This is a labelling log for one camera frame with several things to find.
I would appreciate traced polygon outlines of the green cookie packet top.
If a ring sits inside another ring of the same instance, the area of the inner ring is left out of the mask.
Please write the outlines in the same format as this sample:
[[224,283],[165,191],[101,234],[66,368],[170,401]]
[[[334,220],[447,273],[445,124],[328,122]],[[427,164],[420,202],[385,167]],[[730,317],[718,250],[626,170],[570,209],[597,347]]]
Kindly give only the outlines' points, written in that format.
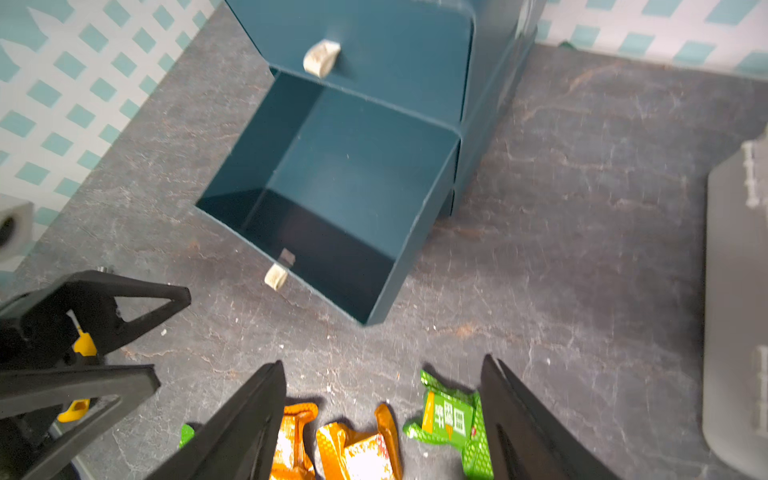
[[493,479],[480,393],[448,388],[426,370],[420,372],[420,381],[425,387],[423,414],[405,424],[405,436],[430,445],[450,445],[460,452],[467,479]]

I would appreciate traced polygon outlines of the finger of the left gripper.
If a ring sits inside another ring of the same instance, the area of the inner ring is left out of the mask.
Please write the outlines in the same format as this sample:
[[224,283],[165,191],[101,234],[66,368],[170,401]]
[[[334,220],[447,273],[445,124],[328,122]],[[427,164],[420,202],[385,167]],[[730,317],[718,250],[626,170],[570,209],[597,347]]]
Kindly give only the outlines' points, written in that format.
[[[166,303],[127,321],[119,312],[119,298]],[[1,305],[1,364],[64,365],[81,333],[89,334],[96,351],[105,355],[137,340],[190,304],[190,291],[183,286],[96,270],[70,274]]]
[[151,365],[1,374],[1,477],[76,479],[72,461],[160,387]]

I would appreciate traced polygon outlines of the teal drawer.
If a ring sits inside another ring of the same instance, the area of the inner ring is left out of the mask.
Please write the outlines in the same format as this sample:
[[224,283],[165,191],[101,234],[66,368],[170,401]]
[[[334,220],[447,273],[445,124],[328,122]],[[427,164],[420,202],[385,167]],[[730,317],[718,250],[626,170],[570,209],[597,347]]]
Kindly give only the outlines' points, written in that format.
[[279,73],[197,201],[362,325],[383,322],[447,199],[451,130]]

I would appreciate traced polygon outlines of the green cookie packet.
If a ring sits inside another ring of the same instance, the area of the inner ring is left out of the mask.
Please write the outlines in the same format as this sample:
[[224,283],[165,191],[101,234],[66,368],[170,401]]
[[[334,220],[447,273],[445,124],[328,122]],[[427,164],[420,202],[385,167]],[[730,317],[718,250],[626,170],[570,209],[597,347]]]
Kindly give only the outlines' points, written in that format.
[[467,479],[493,479],[480,393],[448,388],[426,370],[420,372],[420,381],[425,387],[423,414],[405,424],[405,436],[430,445],[450,445],[460,452]]
[[194,438],[195,433],[195,428],[192,425],[188,423],[183,424],[180,430],[178,448],[182,449],[187,443],[189,443]]

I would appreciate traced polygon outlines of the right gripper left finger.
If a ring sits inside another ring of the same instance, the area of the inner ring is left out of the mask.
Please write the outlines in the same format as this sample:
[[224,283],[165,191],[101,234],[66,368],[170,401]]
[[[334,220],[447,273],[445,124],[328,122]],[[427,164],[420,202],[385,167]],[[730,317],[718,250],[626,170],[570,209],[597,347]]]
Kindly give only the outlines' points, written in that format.
[[259,368],[151,479],[268,479],[286,400],[283,363]]

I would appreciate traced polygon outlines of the dark teal drawer cabinet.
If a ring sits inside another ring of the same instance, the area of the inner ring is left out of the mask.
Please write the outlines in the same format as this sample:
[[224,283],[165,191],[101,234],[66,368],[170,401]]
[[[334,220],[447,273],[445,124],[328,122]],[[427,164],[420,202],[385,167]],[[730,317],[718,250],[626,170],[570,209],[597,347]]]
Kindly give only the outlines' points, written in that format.
[[543,1],[230,1],[276,76],[329,87],[460,137],[458,209],[534,45]]

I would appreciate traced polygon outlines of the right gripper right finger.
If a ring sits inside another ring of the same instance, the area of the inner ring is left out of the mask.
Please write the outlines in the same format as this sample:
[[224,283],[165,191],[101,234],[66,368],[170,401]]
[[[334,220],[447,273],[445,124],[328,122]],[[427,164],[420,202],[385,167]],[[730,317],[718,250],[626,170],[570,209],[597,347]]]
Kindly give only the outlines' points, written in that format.
[[488,354],[479,393],[496,479],[612,479],[503,362]]

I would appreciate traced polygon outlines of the green cookie packet bottom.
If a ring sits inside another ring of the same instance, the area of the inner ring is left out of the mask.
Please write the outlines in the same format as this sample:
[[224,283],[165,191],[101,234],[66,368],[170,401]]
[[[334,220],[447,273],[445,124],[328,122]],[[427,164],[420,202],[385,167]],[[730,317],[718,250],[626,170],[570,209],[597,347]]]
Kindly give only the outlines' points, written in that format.
[[182,449],[187,443],[189,443],[194,438],[195,433],[195,428],[192,425],[188,423],[183,424],[180,430],[178,448]]

